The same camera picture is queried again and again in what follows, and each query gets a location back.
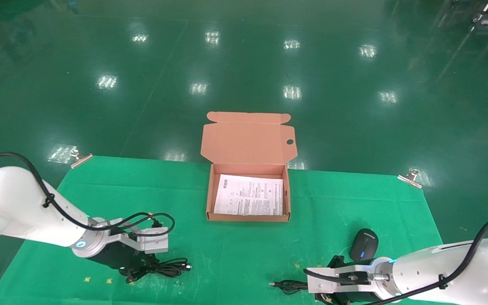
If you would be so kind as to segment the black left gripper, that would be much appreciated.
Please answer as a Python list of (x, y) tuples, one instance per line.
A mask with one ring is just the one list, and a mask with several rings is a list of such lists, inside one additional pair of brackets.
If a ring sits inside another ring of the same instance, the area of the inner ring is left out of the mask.
[(141, 272), (160, 262), (154, 254), (146, 254), (119, 241), (107, 244), (94, 255), (94, 262), (111, 269)]

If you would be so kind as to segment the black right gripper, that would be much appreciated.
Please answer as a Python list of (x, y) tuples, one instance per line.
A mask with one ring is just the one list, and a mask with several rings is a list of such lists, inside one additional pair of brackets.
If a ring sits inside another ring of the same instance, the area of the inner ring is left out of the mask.
[[(328, 268), (341, 268), (353, 265), (371, 265), (373, 259), (366, 259), (360, 262), (344, 262), (343, 255), (334, 255)], [(318, 301), (324, 305), (350, 305), (352, 303), (373, 303), (380, 299), (373, 292), (350, 292), (350, 293), (333, 293), (333, 294), (318, 294)]]

